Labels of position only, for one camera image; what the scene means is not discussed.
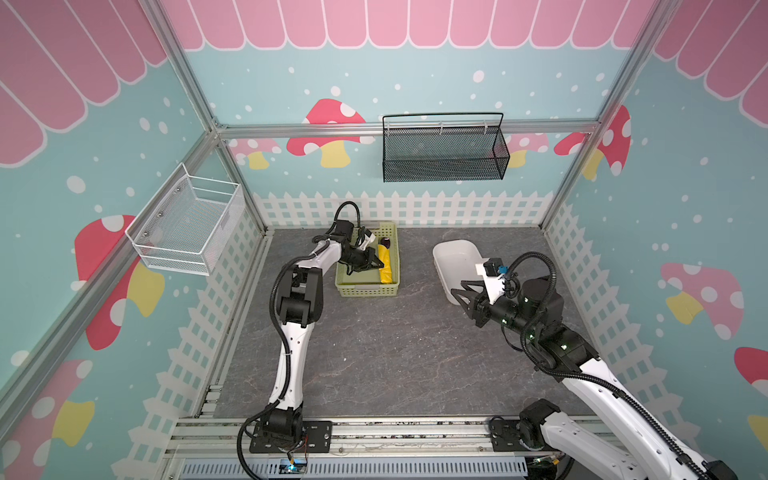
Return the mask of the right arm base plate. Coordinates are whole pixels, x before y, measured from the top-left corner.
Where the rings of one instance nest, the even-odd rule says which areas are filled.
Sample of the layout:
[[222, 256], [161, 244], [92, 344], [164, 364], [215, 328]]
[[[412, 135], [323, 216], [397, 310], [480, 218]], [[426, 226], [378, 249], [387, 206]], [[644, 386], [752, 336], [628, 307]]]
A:
[[539, 429], [527, 419], [494, 416], [488, 429], [494, 452], [539, 451], [544, 446]]

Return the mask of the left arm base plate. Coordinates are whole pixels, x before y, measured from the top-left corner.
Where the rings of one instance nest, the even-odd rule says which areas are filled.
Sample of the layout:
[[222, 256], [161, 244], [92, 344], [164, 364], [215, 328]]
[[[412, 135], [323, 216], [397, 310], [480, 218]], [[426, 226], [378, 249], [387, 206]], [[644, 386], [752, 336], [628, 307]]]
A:
[[286, 434], [277, 427], [257, 422], [246, 429], [248, 449], [253, 454], [328, 453], [333, 432], [331, 421], [304, 421], [300, 427], [289, 427]]

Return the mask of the yellow paper napkin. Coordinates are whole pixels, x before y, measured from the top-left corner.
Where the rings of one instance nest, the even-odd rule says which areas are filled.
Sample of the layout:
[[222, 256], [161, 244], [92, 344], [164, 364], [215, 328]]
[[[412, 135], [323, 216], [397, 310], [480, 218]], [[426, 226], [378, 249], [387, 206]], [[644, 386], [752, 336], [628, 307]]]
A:
[[391, 264], [390, 249], [383, 244], [377, 246], [377, 256], [383, 266], [379, 269], [380, 282], [382, 284], [393, 284], [394, 276]]

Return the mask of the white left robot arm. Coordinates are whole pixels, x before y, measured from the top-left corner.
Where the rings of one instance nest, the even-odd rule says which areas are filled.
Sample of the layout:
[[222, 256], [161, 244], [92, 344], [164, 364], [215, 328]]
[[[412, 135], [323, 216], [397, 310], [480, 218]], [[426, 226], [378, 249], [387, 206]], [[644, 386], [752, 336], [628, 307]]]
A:
[[303, 375], [309, 341], [324, 305], [324, 274], [342, 264], [351, 272], [376, 270], [376, 236], [366, 233], [356, 245], [339, 235], [320, 235], [313, 251], [289, 260], [271, 288], [268, 313], [280, 340], [269, 412], [260, 420], [262, 435], [290, 445], [303, 438]]

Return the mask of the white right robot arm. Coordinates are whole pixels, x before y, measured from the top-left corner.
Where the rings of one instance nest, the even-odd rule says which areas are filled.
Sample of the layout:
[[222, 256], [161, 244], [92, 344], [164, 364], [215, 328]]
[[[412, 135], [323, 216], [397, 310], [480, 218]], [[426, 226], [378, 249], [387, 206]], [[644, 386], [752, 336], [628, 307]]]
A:
[[733, 479], [721, 460], [707, 460], [662, 425], [623, 386], [597, 351], [563, 321], [564, 300], [550, 277], [464, 280], [451, 292], [479, 327], [489, 322], [518, 335], [535, 368], [579, 397], [620, 441], [582, 430], [553, 402], [540, 399], [519, 415], [518, 438], [552, 447], [603, 479]]

